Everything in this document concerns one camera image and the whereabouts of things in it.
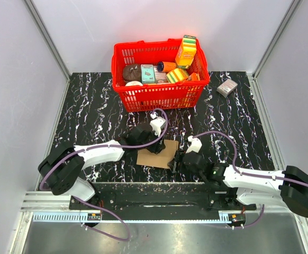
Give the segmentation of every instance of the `reflective surface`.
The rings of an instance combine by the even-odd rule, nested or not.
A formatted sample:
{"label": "reflective surface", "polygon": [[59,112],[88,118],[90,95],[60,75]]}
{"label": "reflective surface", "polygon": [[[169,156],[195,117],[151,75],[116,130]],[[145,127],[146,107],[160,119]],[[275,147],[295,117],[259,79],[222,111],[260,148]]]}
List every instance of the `reflective surface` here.
{"label": "reflective surface", "polygon": [[[248,223],[257,214],[248,214]],[[125,236],[121,224],[97,228]],[[244,230],[203,224],[131,224],[130,242],[118,242],[73,223],[32,223],[24,254],[72,253],[305,253],[295,219],[289,214],[265,214],[260,223]]]}

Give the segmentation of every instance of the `white wall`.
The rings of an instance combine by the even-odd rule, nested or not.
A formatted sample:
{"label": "white wall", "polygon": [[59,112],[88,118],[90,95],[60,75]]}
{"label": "white wall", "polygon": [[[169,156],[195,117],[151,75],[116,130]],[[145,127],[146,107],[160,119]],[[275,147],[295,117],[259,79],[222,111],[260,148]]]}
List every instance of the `white wall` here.
{"label": "white wall", "polygon": [[282,155],[308,174],[308,1],[258,76]]}
{"label": "white wall", "polygon": [[21,0],[0,0],[0,254],[33,190],[66,81]]}
{"label": "white wall", "polygon": [[119,42],[197,36],[209,70],[254,71],[291,0],[34,0],[69,71],[110,71]]}

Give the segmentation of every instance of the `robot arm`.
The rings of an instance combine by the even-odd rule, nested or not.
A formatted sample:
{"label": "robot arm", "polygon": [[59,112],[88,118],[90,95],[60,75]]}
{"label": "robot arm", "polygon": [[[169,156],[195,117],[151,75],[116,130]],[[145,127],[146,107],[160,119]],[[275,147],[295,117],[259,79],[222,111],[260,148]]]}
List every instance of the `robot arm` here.
{"label": "robot arm", "polygon": [[[93,149],[97,146],[96,144],[91,146],[71,146],[68,143],[61,143],[40,163],[38,170],[45,177],[65,156],[76,152],[77,154],[75,156],[66,160],[49,175],[46,183],[54,195],[67,193],[83,201],[88,201],[95,195],[95,190],[88,181],[79,177],[81,170],[92,165],[122,159],[131,149],[122,148],[121,146],[140,146],[147,144],[160,136],[161,129],[165,124],[166,120],[161,117],[152,120],[149,124],[139,124],[116,140],[98,144],[99,149]],[[165,148],[163,140],[161,138],[158,142],[146,147],[146,149],[158,154]]]}
{"label": "robot arm", "polygon": [[293,213],[308,217],[308,188],[279,178],[290,178],[308,184],[308,175],[297,167],[286,170],[261,171],[237,168],[221,163],[209,163],[199,153],[202,146],[198,138],[189,137],[190,147],[177,151],[169,164],[172,170],[201,177],[212,189],[228,189],[232,199],[243,205],[265,204],[289,208]]}

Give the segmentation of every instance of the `orange can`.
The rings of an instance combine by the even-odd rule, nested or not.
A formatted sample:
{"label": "orange can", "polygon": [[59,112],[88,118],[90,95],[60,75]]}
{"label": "orange can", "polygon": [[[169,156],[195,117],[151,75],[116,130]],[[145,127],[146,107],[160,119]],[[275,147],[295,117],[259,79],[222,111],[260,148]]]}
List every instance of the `orange can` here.
{"label": "orange can", "polygon": [[174,62],[158,62],[159,72],[170,72],[174,69],[176,69],[176,63]]}

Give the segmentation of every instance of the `yellow striped package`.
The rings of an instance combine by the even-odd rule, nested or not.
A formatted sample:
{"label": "yellow striped package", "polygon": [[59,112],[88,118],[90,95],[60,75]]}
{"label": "yellow striped package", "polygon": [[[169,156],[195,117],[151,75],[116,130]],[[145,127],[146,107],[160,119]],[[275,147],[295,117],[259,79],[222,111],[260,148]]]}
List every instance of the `yellow striped package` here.
{"label": "yellow striped package", "polygon": [[177,68],[188,69],[196,54],[196,37],[185,35],[175,57]]}
{"label": "yellow striped package", "polygon": [[167,73],[167,79],[170,83],[184,81],[189,77],[189,74],[180,68],[176,68]]}

